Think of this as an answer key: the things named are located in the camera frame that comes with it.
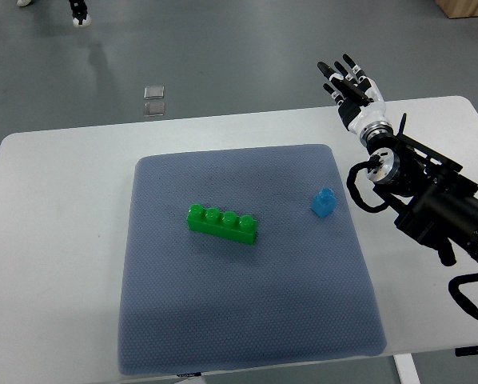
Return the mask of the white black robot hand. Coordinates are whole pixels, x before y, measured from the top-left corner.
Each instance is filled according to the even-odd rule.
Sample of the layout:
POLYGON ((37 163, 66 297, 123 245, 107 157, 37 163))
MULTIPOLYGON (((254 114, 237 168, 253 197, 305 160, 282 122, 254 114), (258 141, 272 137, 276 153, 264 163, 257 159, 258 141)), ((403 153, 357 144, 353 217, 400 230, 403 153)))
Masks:
POLYGON ((345 129, 365 142, 372 130, 392 131, 377 84, 350 56, 343 54, 342 59, 347 67, 335 61, 333 66, 318 62, 317 68, 325 78, 324 90, 338 106, 345 129))

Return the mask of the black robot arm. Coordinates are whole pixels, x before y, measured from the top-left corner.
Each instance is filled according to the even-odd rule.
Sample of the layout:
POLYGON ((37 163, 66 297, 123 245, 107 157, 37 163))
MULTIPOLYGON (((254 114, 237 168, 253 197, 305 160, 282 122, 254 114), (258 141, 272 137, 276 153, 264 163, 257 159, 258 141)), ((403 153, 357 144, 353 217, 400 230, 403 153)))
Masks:
POLYGON ((395 133, 387 122, 373 122, 360 132, 370 158, 364 165, 382 204, 370 206, 356 188, 351 170, 347 187, 364 211, 396 211, 396 228, 434 249, 453 266, 458 245, 478 263, 478 185, 461 174, 461 165, 416 140, 395 133))

